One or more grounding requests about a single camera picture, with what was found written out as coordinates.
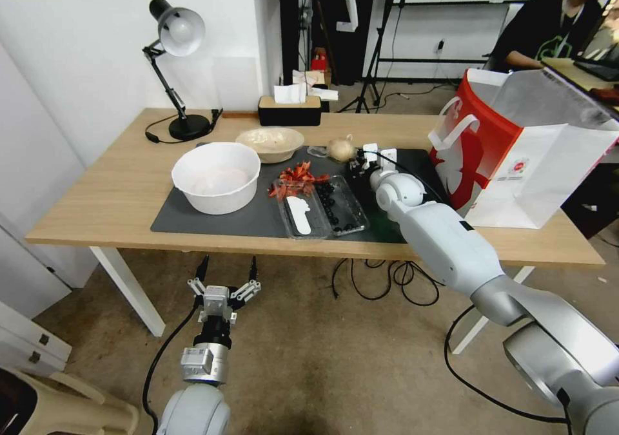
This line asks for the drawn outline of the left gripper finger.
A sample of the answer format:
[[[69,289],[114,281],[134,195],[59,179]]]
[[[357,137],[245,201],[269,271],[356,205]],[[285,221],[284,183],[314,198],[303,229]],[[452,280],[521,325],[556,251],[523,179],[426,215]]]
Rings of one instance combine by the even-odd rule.
[[[206,291],[206,288],[202,281],[204,280],[209,264],[210,256],[205,255],[201,263],[196,268],[196,272],[193,278],[188,280],[188,286],[194,293],[194,304],[195,305],[203,305],[203,296]]]
[[[245,305],[261,290],[261,283],[257,280],[257,258],[252,257],[248,281],[230,294],[231,305]]]

